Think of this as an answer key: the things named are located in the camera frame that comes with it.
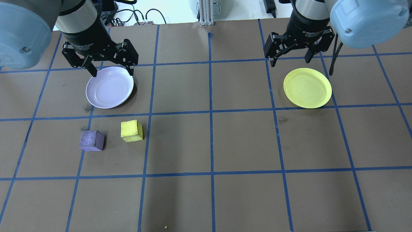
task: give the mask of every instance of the cube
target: cube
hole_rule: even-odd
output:
[[[137,120],[121,123],[120,137],[126,142],[143,140],[143,127]]]
[[[83,130],[79,148],[87,152],[103,150],[105,135],[98,130]]]

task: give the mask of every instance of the purple cube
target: purple cube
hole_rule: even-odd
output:
[[[103,150],[105,135],[98,130],[83,130],[79,148],[87,152]]]

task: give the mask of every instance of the light blue joint cover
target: light blue joint cover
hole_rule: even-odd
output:
[[[392,38],[408,18],[407,0],[338,0],[330,12],[333,28],[342,42],[353,48]]]
[[[52,39],[47,23],[23,7],[4,2],[0,2],[0,21],[0,67],[35,66]]]

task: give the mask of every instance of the plate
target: plate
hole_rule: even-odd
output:
[[[295,69],[286,75],[283,89],[293,104],[306,109],[321,107],[332,96],[332,87],[325,75],[308,68]]]
[[[97,72],[86,85],[86,98],[97,108],[109,109],[122,104],[133,90],[133,77],[121,67],[108,67]]]

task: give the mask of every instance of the black cable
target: black cable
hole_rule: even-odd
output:
[[[163,14],[162,14],[158,9],[155,9],[155,8],[152,8],[152,9],[150,9],[150,10],[148,10],[148,11],[146,12],[146,20],[147,20],[147,14],[148,14],[151,10],[155,10],[155,11],[159,12],[160,15],[162,16],[163,20],[164,20],[164,24],[167,24],[167,23],[166,23],[166,20],[164,19]]]
[[[142,15],[142,20],[145,19],[145,18],[143,17],[143,13],[142,13],[140,10],[136,9],[136,10],[134,10],[134,11],[137,11],[137,12],[139,12],[139,13]]]
[[[134,8],[134,5],[132,5],[132,7],[133,7],[134,19],[136,19],[136,23],[137,23],[138,25],[140,25],[140,23],[139,23],[139,18],[138,18],[137,15],[136,15],[136,9]]]
[[[329,69],[329,75],[332,76],[333,75],[333,69],[335,66],[335,62],[337,59],[337,56],[339,55],[340,49],[343,46],[343,43],[340,42],[338,48],[336,49],[336,45],[337,45],[337,38],[338,38],[338,34],[336,33],[336,37],[335,37],[335,45],[333,46],[333,56],[332,56],[332,63],[330,64],[330,69]]]
[[[132,14],[132,15],[129,17],[129,19],[126,20],[126,21],[121,21],[119,18],[114,19],[113,16],[116,15],[117,13],[119,13],[119,12],[122,12],[122,11],[131,11],[131,12],[133,12],[133,14]],[[119,11],[117,11],[117,12],[114,12],[114,13],[111,13],[111,14],[108,14],[108,15],[105,15],[105,16],[103,16],[101,19],[102,19],[103,21],[106,20],[106,19],[109,19],[112,24],[113,24],[114,22],[117,22],[117,23],[120,22],[120,23],[123,25],[123,23],[129,22],[129,21],[131,20],[131,18],[134,16],[134,18],[136,19],[136,22],[140,25],[139,19],[138,19],[137,15],[136,15],[136,11],[140,12],[140,10],[138,10],[138,9],[135,9],[135,10],[122,9],[122,10],[119,10]]]

